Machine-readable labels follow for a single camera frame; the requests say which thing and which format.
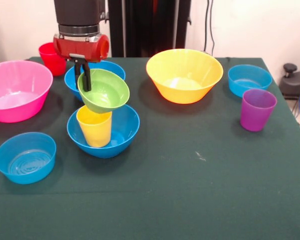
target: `plastic cup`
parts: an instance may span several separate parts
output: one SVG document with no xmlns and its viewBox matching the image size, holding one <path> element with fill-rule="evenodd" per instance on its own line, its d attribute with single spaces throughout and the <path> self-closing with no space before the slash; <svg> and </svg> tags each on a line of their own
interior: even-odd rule
<svg viewBox="0 0 300 240">
<path fill-rule="evenodd" d="M 261 131 L 276 106 L 276 97 L 261 89 L 250 89 L 243 94 L 240 123 L 248 131 Z"/>
<path fill-rule="evenodd" d="M 65 73 L 66 60 L 56 53 L 52 42 L 40 46 L 39 52 L 44 65 L 52 72 L 53 76 L 61 76 Z"/>
<path fill-rule="evenodd" d="M 81 107 L 76 118 L 88 145 L 101 148 L 111 140 L 112 112 L 96 113 Z"/>
</svg>

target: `blue bowl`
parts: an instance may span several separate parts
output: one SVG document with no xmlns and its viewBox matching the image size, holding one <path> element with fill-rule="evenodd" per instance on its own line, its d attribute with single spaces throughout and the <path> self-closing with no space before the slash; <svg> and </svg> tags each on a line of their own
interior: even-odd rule
<svg viewBox="0 0 300 240">
<path fill-rule="evenodd" d="M 45 178 L 55 164 L 56 143 L 41 132 L 16 135 L 0 146 L 0 172 L 17 184 Z"/>
<path fill-rule="evenodd" d="M 111 140 L 104 147 L 91 147 L 87 144 L 76 119 L 76 110 L 69 118 L 68 135 L 84 152 L 102 159 L 115 157 L 124 151 L 133 141 L 140 127 L 140 118 L 136 111 L 124 105 L 112 113 Z"/>
<path fill-rule="evenodd" d="M 125 80 L 125 71 L 119 65 L 113 62 L 108 61 L 100 61 L 98 63 L 89 62 L 90 69 L 105 69 L 107 71 L 113 72 L 114 74 L 118 75 L 121 79 Z M 74 67 L 71 67 L 65 74 L 64 81 L 66 86 L 72 91 L 74 96 L 77 97 L 78 100 L 82 101 L 82 97 L 79 93 L 79 90 L 76 88 L 75 84 L 75 73 Z"/>
<path fill-rule="evenodd" d="M 230 90 L 242 97 L 245 91 L 252 88 L 266 90 L 272 83 L 272 76 L 263 68 L 243 64 L 230 68 L 228 82 Z"/>
</svg>

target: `black device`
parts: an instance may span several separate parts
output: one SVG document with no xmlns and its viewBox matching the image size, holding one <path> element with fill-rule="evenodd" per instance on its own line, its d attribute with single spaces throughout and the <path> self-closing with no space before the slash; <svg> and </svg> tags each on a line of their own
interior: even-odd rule
<svg viewBox="0 0 300 240">
<path fill-rule="evenodd" d="M 285 99 L 300 99 L 300 71 L 297 72 L 297 66 L 292 63 L 283 65 L 285 75 L 279 83 L 280 91 Z"/>
<path fill-rule="evenodd" d="M 91 90 L 88 62 L 99 62 L 109 52 L 109 39 L 100 33 L 105 0 L 54 0 L 59 33 L 54 35 L 56 52 L 75 62 L 76 82 L 83 67 L 84 91 Z"/>
</svg>

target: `yellow bowl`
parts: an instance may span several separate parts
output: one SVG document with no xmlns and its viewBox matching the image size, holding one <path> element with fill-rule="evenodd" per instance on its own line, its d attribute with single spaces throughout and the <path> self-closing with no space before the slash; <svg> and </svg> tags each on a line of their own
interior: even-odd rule
<svg viewBox="0 0 300 240">
<path fill-rule="evenodd" d="M 171 49 L 157 53 L 146 64 L 161 95 L 177 104 L 201 100 L 223 75 L 222 65 L 201 51 Z"/>
</svg>

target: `bowl rim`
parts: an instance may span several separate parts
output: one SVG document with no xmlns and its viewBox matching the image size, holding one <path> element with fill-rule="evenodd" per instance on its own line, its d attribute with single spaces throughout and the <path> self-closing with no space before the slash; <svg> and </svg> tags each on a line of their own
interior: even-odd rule
<svg viewBox="0 0 300 240">
<path fill-rule="evenodd" d="M 106 61 L 106 60 L 101 60 L 100 62 L 103 62 L 103 63 L 109 64 L 109 65 L 113 65 L 113 66 L 119 67 L 119 68 L 122 70 L 123 74 L 124 74 L 124 78 L 122 78 L 122 77 L 120 77 L 120 76 L 119 76 L 119 77 L 120 77 L 121 79 L 123 79 L 123 81 L 125 81 L 126 73 L 125 73 L 124 69 L 123 69 L 120 65 L 118 65 L 118 64 L 115 63 L 115 62 Z M 76 92 L 79 93 L 79 90 L 78 90 L 78 89 L 70 87 L 70 85 L 68 84 L 68 81 L 66 81 L 66 79 L 68 78 L 67 75 L 69 74 L 69 72 L 70 72 L 72 69 L 74 69 L 74 66 L 71 67 L 71 68 L 65 73 L 65 76 L 64 76 L 64 82 L 65 82 L 65 85 L 66 85 L 69 89 L 71 89 L 71 90 L 76 91 Z"/>
<path fill-rule="evenodd" d="M 210 58 L 212 58 L 213 59 L 213 61 L 215 61 L 216 62 L 216 64 L 220 67 L 220 69 L 221 69 L 221 72 L 220 72 L 220 76 L 218 77 L 218 79 L 214 82 L 214 83 L 211 83 L 210 85 L 207 85 L 207 86 L 205 86 L 205 87 L 200 87 L 200 88 L 197 88 L 197 89 L 176 89 L 176 88 L 173 88 L 173 87 L 169 87 L 169 86 L 166 86 L 166 85 L 163 85 L 162 83 L 160 83 L 160 82 L 158 82 L 158 81 L 156 81 L 156 80 L 154 80 L 154 78 L 151 76 L 151 74 L 149 73 L 149 71 L 148 71 L 148 65 L 149 65 L 149 62 L 155 57 L 155 56 L 158 56 L 158 55 L 160 55 L 160 54 L 163 54 L 163 53 L 165 53 L 165 52 L 175 52 L 175 51 L 180 51 L 180 52 L 185 52 L 185 51 L 191 51 L 191 52 L 194 52 L 194 53 L 199 53 L 199 54 L 202 54 L 202 55 L 206 55 L 206 56 L 208 56 L 208 57 L 210 57 Z M 193 91 L 197 91 L 197 90 L 204 90 L 204 89 L 207 89 L 207 88 L 210 88 L 210 87 L 213 87 L 214 85 L 216 85 L 221 79 L 222 79 L 222 77 L 223 77 L 223 74 L 224 74 L 224 70 L 223 70 L 223 66 L 222 66 L 222 64 L 214 57 L 214 56 L 212 56 L 212 55 L 210 55 L 210 54 L 208 54 L 208 53 L 206 53 L 206 52 L 203 52 L 203 51 L 199 51 L 199 50 L 194 50 L 194 49 L 187 49 L 187 48 L 174 48 L 174 49 L 168 49 L 168 50 L 164 50 L 164 51 L 161 51 L 161 52 L 158 52 L 157 54 L 155 54 L 155 55 L 153 55 L 148 61 L 147 61 L 147 63 L 146 63 L 146 72 L 147 72 L 147 74 L 149 75 L 149 77 L 155 82 L 155 83 L 157 83 L 157 84 L 159 84 L 159 85 L 161 85 L 161 86 L 164 86 L 164 87 L 166 87 L 166 88 L 169 88 L 169 89 L 174 89 L 174 90 L 177 90 L 177 91 L 183 91 L 183 92 L 193 92 Z"/>
<path fill-rule="evenodd" d="M 77 121 L 77 119 L 76 119 L 76 113 L 77 113 L 77 111 L 79 110 L 79 109 L 76 109 L 75 111 L 74 111 L 74 113 L 72 113 L 72 115 L 69 117 L 69 119 L 68 119 L 68 123 L 66 124 L 66 130 L 67 130 L 67 132 L 68 132 L 68 135 L 70 136 L 70 138 L 72 139 L 72 141 L 73 142 L 75 142 L 75 144 L 76 145 L 79 145 L 79 146 L 82 146 L 82 147 L 84 147 L 84 148 L 87 148 L 87 149 L 95 149 L 95 150 L 102 150 L 102 149 L 113 149 L 113 148 L 116 148 L 116 147 L 118 147 L 118 146 L 121 146 L 121 145 L 123 145 L 123 144 L 125 144 L 125 143 L 127 143 L 128 141 L 130 141 L 132 138 L 134 138 L 134 136 L 136 135 L 136 133 L 139 131 L 139 128 L 140 128 L 140 117 L 139 117 L 139 115 L 138 115 L 138 113 L 131 107 L 131 106 L 129 106 L 129 105 L 127 105 L 127 104 L 124 104 L 123 106 L 122 106 L 122 108 L 123 107 L 127 107 L 129 110 L 132 110 L 133 112 L 134 112 L 134 114 L 135 114 L 135 116 L 137 117 L 137 119 L 138 119 L 138 125 L 137 125 L 137 128 L 136 128 L 136 130 L 135 130 L 135 132 L 126 140 L 126 141 L 124 141 L 124 142 L 122 142 L 122 143 L 120 143 L 120 144 L 118 144 L 118 145 L 115 145 L 115 146 L 107 146 L 107 147 L 105 147 L 105 146 L 103 146 L 103 147 L 91 147 L 91 146 L 89 146 L 89 145 L 84 145 L 84 144 L 81 144 L 80 142 L 78 142 L 78 141 L 76 141 L 73 137 L 72 137 L 72 134 L 70 133 L 70 131 L 69 131 L 69 123 L 70 123 L 70 120 L 72 119 L 72 118 L 74 118 L 76 121 Z"/>
<path fill-rule="evenodd" d="M 123 83 L 123 85 L 128 90 L 127 99 L 126 99 L 126 101 L 124 101 L 124 103 L 119 104 L 117 106 L 109 106 L 108 107 L 108 106 L 97 105 L 94 102 L 92 102 L 90 99 L 88 99 L 84 94 L 81 93 L 82 90 L 80 89 L 79 84 L 78 84 L 79 93 L 80 93 L 80 96 L 81 96 L 83 102 L 84 102 L 84 100 L 86 100 L 88 102 L 88 104 L 91 104 L 91 105 L 93 105 L 93 106 L 95 106 L 99 109 L 103 109 L 103 110 L 107 110 L 107 111 L 109 110 L 109 112 L 110 112 L 110 110 L 115 110 L 115 109 L 118 109 L 118 108 L 122 107 L 124 104 L 126 104 L 128 102 L 128 100 L 130 99 L 130 89 L 129 89 L 129 86 L 127 85 L 127 83 L 120 76 L 116 75 L 115 73 L 113 73 L 111 71 L 108 71 L 108 70 L 105 70 L 105 69 L 102 69 L 102 68 L 95 68 L 95 69 L 93 68 L 90 71 L 104 71 L 104 72 L 109 72 L 109 73 L 114 74 L 115 76 L 117 76 L 120 80 L 122 80 L 121 82 Z"/>
<path fill-rule="evenodd" d="M 236 85 L 239 85 L 239 86 L 242 86 L 242 87 L 245 87 L 245 88 L 247 88 L 247 89 L 255 89 L 256 87 L 249 87 L 249 86 L 246 86 L 246 85 L 244 85 L 244 84 L 238 84 L 238 83 L 236 83 L 235 82 L 235 80 L 233 80 L 231 77 L 230 77 L 230 72 L 233 70 L 233 69 L 235 69 L 235 68 L 240 68 L 240 67 L 251 67 L 251 68 L 253 68 L 253 69 L 259 69 L 259 70 L 261 70 L 261 71 L 263 71 L 264 73 L 266 73 L 267 75 L 269 75 L 270 76 L 270 82 L 268 83 L 268 84 L 266 84 L 266 85 L 262 85 L 261 87 L 257 87 L 257 89 L 267 89 L 270 85 L 271 85 L 271 83 L 273 82 L 273 77 L 272 77 L 272 75 L 271 75 L 271 73 L 269 72 L 269 71 L 267 71 L 266 69 L 264 69 L 264 68 L 261 68 L 261 67 L 259 67 L 259 66 L 255 66 L 255 65 L 252 65 L 252 64 L 238 64 L 238 65 L 235 65 L 235 66 L 233 66 L 233 67 L 231 67 L 229 70 L 228 70 L 228 80 L 230 81 L 230 82 L 232 82 L 232 83 L 234 83 L 234 84 L 236 84 Z"/>
<path fill-rule="evenodd" d="M 38 132 L 38 131 L 30 131 L 30 132 L 27 132 L 27 133 L 24 132 L 24 133 L 15 135 L 15 136 L 13 136 L 13 137 L 7 139 L 4 143 L 2 143 L 2 144 L 0 145 L 0 149 L 1 149 L 4 145 L 6 145 L 10 140 L 19 138 L 20 136 L 24 136 L 24 135 L 42 135 L 42 136 L 45 136 L 45 137 L 51 139 L 51 140 L 52 140 L 52 143 L 53 143 L 53 147 L 54 147 L 53 154 L 52 154 L 52 156 L 50 157 L 50 160 L 49 160 L 43 167 L 41 167 L 41 168 L 39 168 L 39 169 L 36 169 L 35 171 L 32 171 L 32 172 L 30 172 L 30 173 L 27 172 L 27 173 L 24 173 L 24 174 L 16 175 L 16 174 L 11 174 L 11 173 L 5 172 L 5 171 L 3 171 L 3 170 L 0 169 L 0 172 L 3 173 L 3 174 L 6 175 L 6 176 L 26 176 L 26 175 L 30 175 L 30 174 L 36 173 L 36 172 L 42 170 L 43 168 L 45 168 L 45 167 L 52 161 L 52 159 L 55 158 L 55 156 L 56 156 L 57 146 L 56 146 L 55 140 L 54 140 L 50 135 L 48 135 L 48 134 L 46 134 L 46 133 L 43 133 L 43 132 Z"/>
<path fill-rule="evenodd" d="M 15 108 L 19 108 L 21 106 L 25 106 L 27 104 L 30 104 L 34 101 L 36 101 L 37 99 L 41 98 L 44 94 L 48 93 L 48 91 L 50 90 L 52 84 L 53 84 L 53 75 L 51 73 L 51 71 L 43 64 L 39 63 L 39 62 L 36 62 L 36 61 L 31 61 L 31 60 L 11 60 L 11 61 L 3 61 L 3 62 L 0 62 L 0 65 L 5 65 L 5 64 L 11 64 L 11 63 L 29 63 L 29 64 L 33 64 L 33 65 L 37 65 L 37 66 L 40 66 L 41 68 L 44 68 L 45 70 L 47 70 L 47 72 L 50 74 L 50 79 L 51 79 L 51 82 L 50 82 L 50 85 L 49 87 L 42 93 L 40 94 L 39 96 L 35 97 L 34 99 L 28 101 L 27 103 L 23 103 L 23 104 L 20 104 L 20 105 L 17 105 L 17 106 L 13 106 L 13 107 L 8 107 L 8 108 L 0 108 L 0 111 L 4 111 L 4 110 L 10 110 L 10 109 L 15 109 Z"/>
</svg>

